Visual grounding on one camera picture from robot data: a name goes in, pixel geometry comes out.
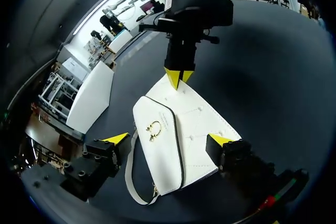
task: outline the metal ring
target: metal ring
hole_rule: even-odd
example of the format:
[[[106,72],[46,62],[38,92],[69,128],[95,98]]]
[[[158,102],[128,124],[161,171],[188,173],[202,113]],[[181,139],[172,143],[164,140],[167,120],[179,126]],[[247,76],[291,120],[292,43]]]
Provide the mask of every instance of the metal ring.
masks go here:
[[[152,128],[153,128],[153,125],[154,125],[155,123],[158,123],[158,124],[159,124],[160,129],[159,129],[159,131],[158,131],[157,133],[152,133]],[[151,138],[149,139],[149,141],[150,141],[150,142],[153,142],[153,141],[154,141],[154,138],[157,137],[157,136],[159,136],[160,133],[161,133],[161,131],[162,131],[161,123],[160,123],[159,121],[154,121],[154,122],[152,122],[152,123],[147,127],[146,130],[149,131],[149,132],[151,133]]]

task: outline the fluorescent light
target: fluorescent light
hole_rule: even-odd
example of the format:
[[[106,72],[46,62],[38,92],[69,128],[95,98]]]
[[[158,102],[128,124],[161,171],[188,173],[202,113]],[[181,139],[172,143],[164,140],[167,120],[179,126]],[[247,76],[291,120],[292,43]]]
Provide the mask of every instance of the fluorescent light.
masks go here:
[[[105,4],[107,1],[108,1],[108,0],[103,0],[99,5],[97,5],[97,6],[95,7],[95,9],[93,9],[93,11],[90,12],[90,13],[86,16],[86,18],[82,21],[82,23],[80,23],[80,25],[76,28],[76,30],[73,32],[72,35],[76,35],[76,34],[79,32],[79,30],[83,27],[83,25],[89,20],[89,18],[90,18],[96,11],[98,11],[98,9],[99,9],[100,7],[102,7],[103,4]]]
[[[33,142],[33,140],[31,140],[31,142],[32,142],[32,148],[33,148],[34,156],[35,156],[35,159],[37,160],[36,152],[35,152],[35,149],[34,149],[34,142]]]

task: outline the black mat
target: black mat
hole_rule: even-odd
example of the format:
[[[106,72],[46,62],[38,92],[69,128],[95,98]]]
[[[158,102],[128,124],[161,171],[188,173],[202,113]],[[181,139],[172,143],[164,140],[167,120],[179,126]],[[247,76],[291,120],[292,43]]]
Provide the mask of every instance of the black mat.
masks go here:
[[[188,84],[252,143],[261,158],[275,163],[277,173],[287,168],[309,171],[311,179],[300,199],[332,144],[336,73],[331,38],[313,20],[286,8],[240,0],[234,5],[234,25],[211,30],[221,44],[205,41],[198,46],[196,71]],[[132,108],[164,75],[167,43],[158,35],[118,66],[110,106],[87,139],[133,132]],[[134,162],[135,186],[144,197],[151,196],[152,180],[140,144]],[[127,192],[123,165],[90,203],[139,221],[190,222],[221,216],[222,223],[231,223],[243,216],[248,202],[233,185],[213,175],[152,206],[140,206]]]

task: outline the bag strap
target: bag strap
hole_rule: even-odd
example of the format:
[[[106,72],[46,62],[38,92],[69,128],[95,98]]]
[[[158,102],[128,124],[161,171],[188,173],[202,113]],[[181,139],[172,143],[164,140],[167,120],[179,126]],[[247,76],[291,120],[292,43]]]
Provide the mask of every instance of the bag strap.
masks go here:
[[[151,205],[154,202],[156,202],[158,196],[160,195],[157,191],[156,187],[154,186],[154,192],[153,192],[153,198],[150,202],[144,201],[139,194],[137,193],[132,179],[132,170],[133,170],[133,157],[134,157],[134,148],[135,148],[135,142],[138,138],[138,131],[136,130],[135,133],[132,136],[131,140],[131,150],[127,157],[127,163],[126,163],[126,169],[125,169],[125,182],[127,186],[127,190],[132,196],[132,198],[141,205]]]

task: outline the handbag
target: handbag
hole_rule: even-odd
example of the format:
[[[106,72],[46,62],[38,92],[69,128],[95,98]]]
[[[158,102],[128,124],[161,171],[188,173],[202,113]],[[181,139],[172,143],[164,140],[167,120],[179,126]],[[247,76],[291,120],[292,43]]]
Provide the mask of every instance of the handbag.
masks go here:
[[[136,132],[125,169],[125,182],[133,199],[141,205],[153,204],[158,196],[202,180],[217,172],[205,146],[208,134],[233,141],[239,134],[186,83],[175,90],[165,75],[133,107]],[[132,180],[135,142],[140,139],[153,179],[153,198],[144,201]]]

